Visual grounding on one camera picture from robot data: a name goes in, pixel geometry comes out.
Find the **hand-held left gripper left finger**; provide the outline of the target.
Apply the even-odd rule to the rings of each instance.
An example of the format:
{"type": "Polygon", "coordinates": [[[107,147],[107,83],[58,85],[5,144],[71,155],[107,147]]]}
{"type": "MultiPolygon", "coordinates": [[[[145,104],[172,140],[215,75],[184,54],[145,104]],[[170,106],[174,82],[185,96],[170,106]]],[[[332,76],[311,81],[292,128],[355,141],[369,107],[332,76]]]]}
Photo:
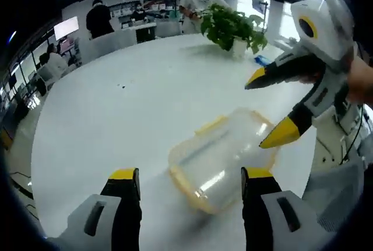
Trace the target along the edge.
{"type": "Polygon", "coordinates": [[[68,217],[59,250],[139,250],[139,169],[119,169],[68,217]]]}

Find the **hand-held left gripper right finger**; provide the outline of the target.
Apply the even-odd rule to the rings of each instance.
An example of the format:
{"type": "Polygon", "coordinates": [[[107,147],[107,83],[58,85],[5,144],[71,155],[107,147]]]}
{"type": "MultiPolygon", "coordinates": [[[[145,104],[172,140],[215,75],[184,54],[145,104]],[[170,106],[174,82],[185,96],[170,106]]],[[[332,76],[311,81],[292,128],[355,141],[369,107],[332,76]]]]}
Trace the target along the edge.
{"type": "Polygon", "coordinates": [[[242,167],[241,187],[246,250],[321,250],[329,239],[314,210],[268,170],[242,167]]]}

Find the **person's right hand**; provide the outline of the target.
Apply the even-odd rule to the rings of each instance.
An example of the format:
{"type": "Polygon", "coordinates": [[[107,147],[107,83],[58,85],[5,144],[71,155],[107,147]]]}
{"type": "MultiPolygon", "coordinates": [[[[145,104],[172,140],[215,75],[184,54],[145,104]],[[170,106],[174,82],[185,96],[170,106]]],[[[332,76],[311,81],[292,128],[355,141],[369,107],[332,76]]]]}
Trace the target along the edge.
{"type": "Polygon", "coordinates": [[[367,104],[372,108],[373,69],[360,57],[356,56],[351,63],[347,77],[349,86],[348,98],[351,102],[367,104]]]}

